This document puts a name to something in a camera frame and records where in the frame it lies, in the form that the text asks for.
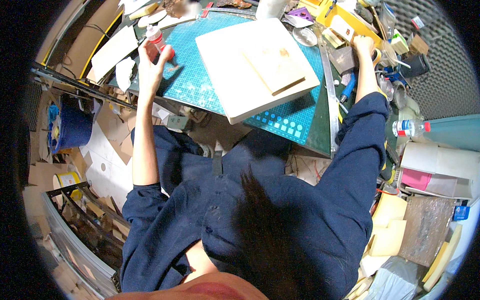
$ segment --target metal ruler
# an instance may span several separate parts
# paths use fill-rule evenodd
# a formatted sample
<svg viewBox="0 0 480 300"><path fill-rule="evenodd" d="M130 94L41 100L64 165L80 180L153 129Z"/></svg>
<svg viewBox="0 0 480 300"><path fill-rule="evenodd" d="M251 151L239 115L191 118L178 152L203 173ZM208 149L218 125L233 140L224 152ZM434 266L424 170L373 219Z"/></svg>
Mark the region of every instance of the metal ruler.
<svg viewBox="0 0 480 300"><path fill-rule="evenodd" d="M318 38L318 48L320 49L320 57L324 67L325 85L328 97L328 115L330 119L330 157L333 158L338 151L338 145L335 142L338 133L338 104L336 103L335 86L333 84L332 69L330 68L330 60L328 59L327 49L325 48L322 34L317 34L317 28L314 27L315 35Z"/></svg>
<svg viewBox="0 0 480 300"><path fill-rule="evenodd" d="M244 11L244 10L237 10L233 8L217 8L217 7L206 7L204 11L213 11L213 12L231 12L231 13L240 13L240 14L247 14L250 16L255 16L255 12L252 11Z"/></svg>

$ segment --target yellow bucket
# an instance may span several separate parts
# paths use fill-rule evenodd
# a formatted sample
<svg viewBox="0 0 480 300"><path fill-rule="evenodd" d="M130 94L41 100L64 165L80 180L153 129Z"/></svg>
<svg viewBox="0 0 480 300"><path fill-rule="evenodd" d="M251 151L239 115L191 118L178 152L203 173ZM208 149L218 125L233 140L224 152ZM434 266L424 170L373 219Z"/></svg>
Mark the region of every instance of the yellow bucket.
<svg viewBox="0 0 480 300"><path fill-rule="evenodd" d="M53 175L53 189L55 189L55 190L59 189L59 188L66 187L66 186L69 186L69 185L77 184L77 183L80 183L80 182L81 182L80 177L78 176L77 172L68 172L68 173ZM70 197L74 201L78 201L78 200L81 199L82 193L79 190L75 190L75 191L72 192ZM62 205L63 200L62 200L61 195L56 196L54 198L59 205Z"/></svg>

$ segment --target person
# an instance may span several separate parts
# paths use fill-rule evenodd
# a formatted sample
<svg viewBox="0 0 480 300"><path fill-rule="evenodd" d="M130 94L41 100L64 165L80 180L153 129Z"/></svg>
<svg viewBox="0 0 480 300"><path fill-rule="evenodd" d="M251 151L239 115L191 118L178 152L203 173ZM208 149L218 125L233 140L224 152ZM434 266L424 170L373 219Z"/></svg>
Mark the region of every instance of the person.
<svg viewBox="0 0 480 300"><path fill-rule="evenodd" d="M284 175L291 144L267 131L253 129L219 167L187 135L152 126L171 46L157 64L149 41L139 47L134 187L122 210L132 226L123 246L123 293L113 299L348 294L372 232L369 210L385 160L388 115L374 75L373 40L356 36L353 45L360 62L355 104L336 137L339 151L316 186Z"/></svg>

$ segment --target navy blue shirt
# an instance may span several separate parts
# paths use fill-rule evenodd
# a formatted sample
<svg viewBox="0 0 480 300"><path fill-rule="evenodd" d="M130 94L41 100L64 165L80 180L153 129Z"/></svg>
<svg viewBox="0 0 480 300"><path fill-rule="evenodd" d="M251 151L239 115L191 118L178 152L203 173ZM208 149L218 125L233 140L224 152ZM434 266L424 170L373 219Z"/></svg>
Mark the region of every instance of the navy blue shirt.
<svg viewBox="0 0 480 300"><path fill-rule="evenodd" d="M297 220L286 231L306 253L318 287L302 290L303 299L340 299L355 285L357 269L372 231L369 213L376 178L385 159L384 129L388 114L380 93L355 104L337 135L340 148L316 186L291 176L258 176L277 207L295 208ZM154 291L177 286L191 273L186 250L202 240L220 271L242 277L241 257L232 214L244 197L230 175L205 174L183 181L166 197L160 183L134 186L122 213L132 224L123 246L122 291Z"/></svg>

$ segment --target clear plastic bag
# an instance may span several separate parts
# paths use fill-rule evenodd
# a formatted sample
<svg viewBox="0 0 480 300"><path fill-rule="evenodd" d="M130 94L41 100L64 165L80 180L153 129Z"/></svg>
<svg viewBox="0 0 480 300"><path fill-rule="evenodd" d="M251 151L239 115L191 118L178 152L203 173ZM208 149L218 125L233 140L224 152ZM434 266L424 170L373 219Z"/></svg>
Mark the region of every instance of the clear plastic bag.
<svg viewBox="0 0 480 300"><path fill-rule="evenodd" d="M393 10L385 2L382 4L382 11L378 17L384 26L386 39L390 41L394 35L396 17Z"/></svg>

